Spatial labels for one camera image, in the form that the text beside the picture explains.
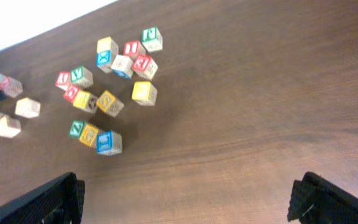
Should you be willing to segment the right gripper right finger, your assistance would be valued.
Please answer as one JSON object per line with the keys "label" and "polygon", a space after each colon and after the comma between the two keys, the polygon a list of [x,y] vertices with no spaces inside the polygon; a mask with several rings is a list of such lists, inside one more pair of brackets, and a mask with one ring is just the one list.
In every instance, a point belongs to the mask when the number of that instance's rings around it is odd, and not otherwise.
{"label": "right gripper right finger", "polygon": [[301,224],[358,224],[358,198],[313,173],[293,182],[289,222]]}

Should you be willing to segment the yellow letter S block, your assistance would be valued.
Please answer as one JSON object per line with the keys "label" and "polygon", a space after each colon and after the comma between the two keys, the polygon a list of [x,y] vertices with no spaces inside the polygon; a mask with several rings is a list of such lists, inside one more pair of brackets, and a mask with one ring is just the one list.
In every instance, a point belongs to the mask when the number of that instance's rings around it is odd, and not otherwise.
{"label": "yellow letter S block", "polygon": [[16,102],[15,114],[25,118],[35,118],[40,114],[41,104],[30,98],[22,98]]}

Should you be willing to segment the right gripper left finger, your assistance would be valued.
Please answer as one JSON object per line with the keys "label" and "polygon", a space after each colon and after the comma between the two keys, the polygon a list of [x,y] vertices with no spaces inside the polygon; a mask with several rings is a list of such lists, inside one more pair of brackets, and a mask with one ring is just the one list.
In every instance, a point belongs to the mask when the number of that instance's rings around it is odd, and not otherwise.
{"label": "right gripper left finger", "polygon": [[0,223],[81,223],[85,182],[67,172],[0,206]]}

